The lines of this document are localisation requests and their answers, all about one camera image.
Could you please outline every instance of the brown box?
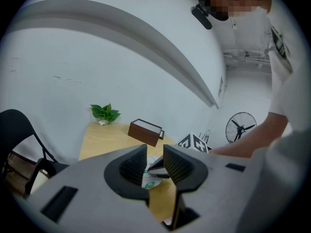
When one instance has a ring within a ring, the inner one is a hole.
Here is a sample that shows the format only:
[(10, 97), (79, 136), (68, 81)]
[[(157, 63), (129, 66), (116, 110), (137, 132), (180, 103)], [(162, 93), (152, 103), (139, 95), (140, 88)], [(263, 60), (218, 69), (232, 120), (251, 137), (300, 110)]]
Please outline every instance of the brown box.
[(131, 122), (130, 129), (128, 130), (128, 135), (155, 147), (159, 139), (161, 130), (162, 128), (155, 124), (146, 122), (141, 119), (137, 119)]

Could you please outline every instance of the white ceiling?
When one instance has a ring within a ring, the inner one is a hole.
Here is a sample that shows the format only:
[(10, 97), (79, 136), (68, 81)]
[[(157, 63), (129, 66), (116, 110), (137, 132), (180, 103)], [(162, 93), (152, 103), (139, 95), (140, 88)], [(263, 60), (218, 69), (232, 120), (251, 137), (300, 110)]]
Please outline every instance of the white ceiling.
[(258, 8), (248, 15), (232, 17), (227, 21), (218, 21), (212, 16), (208, 19), (218, 36), (223, 52), (235, 57), (225, 58), (228, 68), (246, 68), (271, 73), (270, 65), (245, 62), (246, 52), (251, 57), (258, 57), (268, 47), (271, 38), (270, 22), (263, 9)]

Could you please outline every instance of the chair backrest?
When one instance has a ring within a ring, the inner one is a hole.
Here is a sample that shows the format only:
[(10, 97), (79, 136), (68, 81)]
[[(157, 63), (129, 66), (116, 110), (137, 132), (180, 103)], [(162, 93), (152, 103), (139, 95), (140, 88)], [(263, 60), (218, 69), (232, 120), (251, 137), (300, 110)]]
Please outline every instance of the chair backrest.
[(0, 167), (10, 152), (23, 140), (36, 135), (28, 118), (18, 110), (0, 113)]

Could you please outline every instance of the wooden table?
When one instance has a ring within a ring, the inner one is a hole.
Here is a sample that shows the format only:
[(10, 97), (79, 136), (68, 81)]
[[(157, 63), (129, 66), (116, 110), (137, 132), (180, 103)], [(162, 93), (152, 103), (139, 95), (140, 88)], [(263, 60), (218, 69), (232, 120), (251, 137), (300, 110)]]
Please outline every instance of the wooden table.
[[(109, 153), (115, 150), (124, 149), (144, 144), (127, 135), (129, 125), (108, 124), (100, 126), (97, 123), (90, 123), (83, 139), (79, 161)], [(163, 144), (175, 145), (167, 135), (163, 140), (159, 139), (156, 147), (148, 145), (147, 157), (163, 155)], [(159, 222), (171, 217), (174, 212), (176, 186), (171, 179), (160, 185), (151, 188), (149, 191), (149, 209)]]

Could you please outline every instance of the potted plant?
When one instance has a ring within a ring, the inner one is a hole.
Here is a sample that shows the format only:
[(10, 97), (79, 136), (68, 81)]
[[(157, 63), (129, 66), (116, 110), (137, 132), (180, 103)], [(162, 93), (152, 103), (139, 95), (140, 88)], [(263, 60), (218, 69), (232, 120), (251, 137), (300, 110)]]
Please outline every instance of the potted plant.
[(103, 108), (99, 105), (92, 105), (92, 113), (95, 118), (99, 119), (99, 124), (105, 125), (107, 123), (114, 122), (121, 114), (117, 110), (111, 109), (111, 104), (104, 106)]

